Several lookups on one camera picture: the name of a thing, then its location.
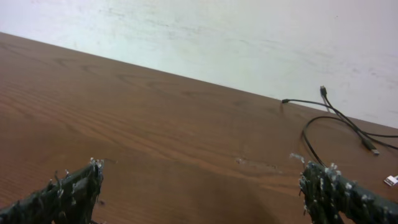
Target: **white wall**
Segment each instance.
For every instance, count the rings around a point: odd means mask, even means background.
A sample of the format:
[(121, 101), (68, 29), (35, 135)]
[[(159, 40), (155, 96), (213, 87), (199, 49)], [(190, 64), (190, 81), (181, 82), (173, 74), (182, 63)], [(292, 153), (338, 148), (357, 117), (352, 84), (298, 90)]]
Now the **white wall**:
[(0, 0), (0, 31), (398, 128), (397, 0)]

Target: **brown wooden surface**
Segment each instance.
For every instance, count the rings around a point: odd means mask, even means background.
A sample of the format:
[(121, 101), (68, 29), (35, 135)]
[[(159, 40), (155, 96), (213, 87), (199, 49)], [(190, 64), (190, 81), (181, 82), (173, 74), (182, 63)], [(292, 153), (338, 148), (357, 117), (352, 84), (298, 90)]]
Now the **brown wooden surface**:
[[(320, 114), (0, 34), (0, 207), (94, 157), (118, 161), (105, 167), (99, 222), (310, 223), (298, 196), (302, 164), (289, 154), (311, 159), (300, 135)], [(374, 157), (334, 121), (309, 135), (324, 162), (398, 200), (398, 188), (382, 182), (398, 175), (398, 151), (379, 146)]]

